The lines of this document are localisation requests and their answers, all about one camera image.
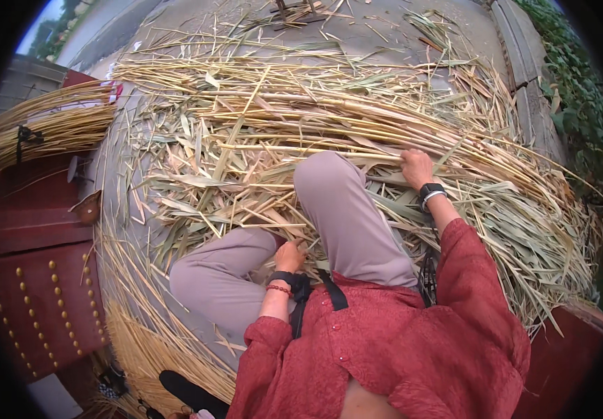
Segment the gray pants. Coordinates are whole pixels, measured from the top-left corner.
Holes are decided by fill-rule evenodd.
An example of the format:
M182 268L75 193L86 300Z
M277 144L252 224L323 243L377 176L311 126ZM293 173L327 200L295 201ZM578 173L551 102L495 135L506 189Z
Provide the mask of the gray pants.
M293 175L306 217L320 234L332 270L347 278L414 287L410 259L365 191L364 174L341 155L314 154ZM240 335L255 322L265 295L247 280L277 249L262 229L234 229L173 264L172 294L208 320ZM290 301L289 310L295 303Z

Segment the left hand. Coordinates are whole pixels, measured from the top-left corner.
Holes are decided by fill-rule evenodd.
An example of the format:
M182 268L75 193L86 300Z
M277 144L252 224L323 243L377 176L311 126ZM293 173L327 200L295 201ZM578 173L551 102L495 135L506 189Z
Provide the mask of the left hand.
M302 269L306 260L306 250L300 249L304 239L294 239L282 245L276 252L276 270L295 273Z

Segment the person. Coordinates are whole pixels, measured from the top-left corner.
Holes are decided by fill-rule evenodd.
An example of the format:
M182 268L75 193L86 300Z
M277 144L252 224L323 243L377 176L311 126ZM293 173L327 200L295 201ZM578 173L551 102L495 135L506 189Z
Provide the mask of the person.
M488 255L435 184L432 161L401 154L403 176L440 236L437 304L426 308L411 260L365 191L364 174L334 152L297 164L294 188L320 234L332 278L305 303L293 339L290 298L299 241L234 229L178 260L172 294L190 311L243 333L236 418L507 418L529 368L527 333L509 311ZM248 272L275 253L266 289Z

